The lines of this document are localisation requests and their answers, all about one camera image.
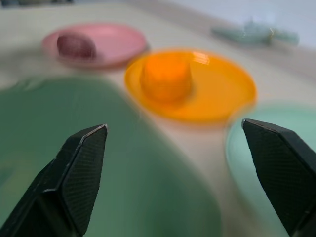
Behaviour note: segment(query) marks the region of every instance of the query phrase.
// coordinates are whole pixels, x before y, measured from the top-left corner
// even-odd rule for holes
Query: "green plate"
[[[246,136],[241,128],[242,119],[274,123],[293,130],[316,151],[316,109],[281,103],[261,105],[237,119],[227,136],[228,166],[242,195],[266,224],[266,228],[272,230],[277,237],[288,237],[257,177]]]
[[[115,88],[31,79],[0,92],[0,226],[72,134],[106,123],[101,187],[85,237],[220,237],[212,194]]]

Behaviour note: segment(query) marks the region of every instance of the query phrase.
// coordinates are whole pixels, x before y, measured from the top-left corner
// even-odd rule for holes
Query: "blurry object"
[[[244,118],[290,128],[307,142],[311,149],[316,151],[316,139],[313,133],[316,131],[316,109],[293,102],[257,105],[253,111],[238,116],[226,138],[227,164],[243,198],[264,228],[270,230],[271,236],[288,237],[285,227],[258,179],[251,151],[241,127]]]
[[[253,21],[247,22],[243,27],[239,28],[217,27],[211,29],[211,31],[240,44],[269,45],[273,40],[290,45],[299,44],[299,36],[297,33]]]
[[[39,79],[43,83],[29,89]],[[223,236],[212,189],[110,79],[79,72],[21,80],[0,91],[0,111],[0,172],[4,163],[9,163],[7,171],[16,171],[0,186],[0,227],[32,179],[56,156],[63,139],[106,121],[105,164],[85,237]],[[17,147],[26,156],[8,160]],[[27,161],[33,172],[19,172]],[[27,173],[31,180],[23,186]]]
[[[60,59],[57,41],[60,36],[68,34],[69,32],[86,36],[89,38],[89,41],[94,42],[96,50],[94,60],[63,61],[63,63],[69,66],[81,68],[112,67],[117,64],[127,63],[147,49],[145,36],[133,27],[113,23],[87,23],[68,26],[46,36],[42,45],[50,57],[57,60]],[[88,54],[94,53],[91,45],[89,48],[89,50],[84,51]]]
[[[316,236],[315,152],[294,131],[272,123],[245,119],[242,128],[260,183],[288,234]]]
[[[59,55],[72,60],[93,60],[96,49],[93,41],[83,35],[68,33],[57,39]]]
[[[3,7],[12,5],[29,6],[29,5],[41,5],[50,3],[72,3],[74,0],[1,0]]]
[[[256,100],[251,77],[239,66],[210,52],[170,49],[139,58],[125,84],[147,109],[182,122],[225,122]]]
[[[100,186],[106,138],[105,125],[69,137],[24,193],[0,237],[83,236]]]

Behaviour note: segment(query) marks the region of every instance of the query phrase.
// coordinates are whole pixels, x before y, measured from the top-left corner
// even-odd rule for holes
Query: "teal object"
[[[0,92],[0,226],[70,135],[106,123],[85,237],[221,237],[218,204],[186,158],[103,80],[28,79]]]
[[[248,22],[240,28],[213,28],[212,32],[240,44],[270,44],[271,40],[278,40],[291,45],[298,45],[300,41],[295,32],[255,22]]]
[[[266,228],[272,230],[278,237],[288,237],[288,234],[261,187],[241,121],[242,119],[255,119],[288,128],[295,131],[316,151],[315,118],[316,109],[302,105],[287,103],[261,105],[237,119],[227,136],[226,158],[241,194],[257,216],[261,218]]]

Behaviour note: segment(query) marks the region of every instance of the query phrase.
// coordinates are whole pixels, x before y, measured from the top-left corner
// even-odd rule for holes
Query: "pink plate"
[[[63,33],[79,33],[93,40],[97,59],[92,62],[61,60],[57,49],[57,39]],[[73,25],[57,30],[46,36],[42,42],[45,52],[63,63],[76,67],[106,67],[125,63],[147,48],[145,36],[138,30],[121,24],[90,23]]]

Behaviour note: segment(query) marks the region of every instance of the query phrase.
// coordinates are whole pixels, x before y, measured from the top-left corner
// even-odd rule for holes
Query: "table surface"
[[[219,53],[248,71],[258,88],[258,101],[286,100],[316,105],[313,82],[277,67],[241,55],[224,43],[213,42],[172,22],[130,6],[108,2],[72,6],[48,6],[2,11],[0,20],[0,87],[6,88],[28,76],[67,75],[65,68],[42,55],[40,42],[51,31],[68,24],[89,21],[127,23],[143,31],[151,49],[193,47]],[[104,72],[122,91],[124,70]],[[230,177],[224,154],[226,129],[197,129],[175,124],[147,113],[157,127],[186,155],[218,199],[225,237],[272,237],[273,233],[253,218]]]

